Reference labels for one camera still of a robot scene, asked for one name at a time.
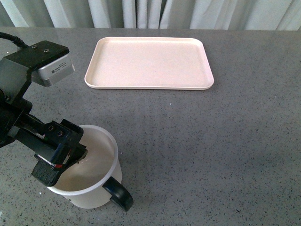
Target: curtain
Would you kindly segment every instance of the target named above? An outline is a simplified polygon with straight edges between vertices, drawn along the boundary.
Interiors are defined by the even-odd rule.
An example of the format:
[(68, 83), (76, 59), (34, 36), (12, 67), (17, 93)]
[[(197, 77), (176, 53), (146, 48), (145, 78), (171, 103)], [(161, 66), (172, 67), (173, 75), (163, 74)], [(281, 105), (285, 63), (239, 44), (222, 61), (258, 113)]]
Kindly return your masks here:
[(301, 0), (0, 0), (0, 26), (301, 30)]

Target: pink tray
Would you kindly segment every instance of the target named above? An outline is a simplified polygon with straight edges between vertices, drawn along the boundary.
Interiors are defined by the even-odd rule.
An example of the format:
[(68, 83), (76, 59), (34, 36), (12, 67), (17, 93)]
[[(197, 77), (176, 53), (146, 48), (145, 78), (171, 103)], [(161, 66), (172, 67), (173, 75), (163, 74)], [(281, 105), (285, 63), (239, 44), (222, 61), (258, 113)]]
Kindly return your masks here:
[(85, 82), (95, 89), (204, 90), (214, 78), (197, 39), (107, 37), (97, 43)]

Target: black mug handle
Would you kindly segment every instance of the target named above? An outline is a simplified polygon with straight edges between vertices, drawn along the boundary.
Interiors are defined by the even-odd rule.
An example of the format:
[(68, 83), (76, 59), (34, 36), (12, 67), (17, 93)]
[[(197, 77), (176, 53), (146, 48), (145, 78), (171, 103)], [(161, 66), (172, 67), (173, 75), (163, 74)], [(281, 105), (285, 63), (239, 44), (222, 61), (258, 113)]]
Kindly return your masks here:
[(103, 188), (112, 195), (110, 200), (125, 212), (132, 207), (134, 200), (131, 194), (113, 177), (110, 177), (104, 183)]

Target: screw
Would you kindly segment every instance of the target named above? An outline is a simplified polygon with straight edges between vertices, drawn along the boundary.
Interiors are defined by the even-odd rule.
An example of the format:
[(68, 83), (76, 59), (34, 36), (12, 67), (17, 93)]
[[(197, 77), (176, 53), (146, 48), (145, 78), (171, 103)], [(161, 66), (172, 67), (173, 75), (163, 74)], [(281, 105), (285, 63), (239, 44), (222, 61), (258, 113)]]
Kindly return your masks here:
[(10, 101), (10, 96), (6, 95), (6, 96), (4, 97), (4, 100), (5, 100), (5, 101)]
[(63, 132), (62, 131), (58, 131), (57, 136), (61, 137), (62, 135), (63, 135)]

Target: gray countertop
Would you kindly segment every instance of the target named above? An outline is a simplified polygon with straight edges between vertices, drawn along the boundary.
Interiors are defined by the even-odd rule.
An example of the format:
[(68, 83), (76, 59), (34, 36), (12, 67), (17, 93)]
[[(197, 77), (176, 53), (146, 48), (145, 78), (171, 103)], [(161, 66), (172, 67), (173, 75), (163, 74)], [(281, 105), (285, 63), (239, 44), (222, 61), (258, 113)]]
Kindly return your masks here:
[[(301, 225), (301, 32), (1, 31), (69, 47), (76, 72), (49, 88), (32, 84), (24, 98), (45, 123), (108, 130), (135, 203), (127, 213), (111, 202), (74, 206), (31, 176), (34, 152), (15, 141), (0, 149), (0, 225)], [(89, 88), (87, 67), (107, 36), (199, 39), (215, 83), (205, 91)], [(1, 58), (15, 50), (0, 40)]]

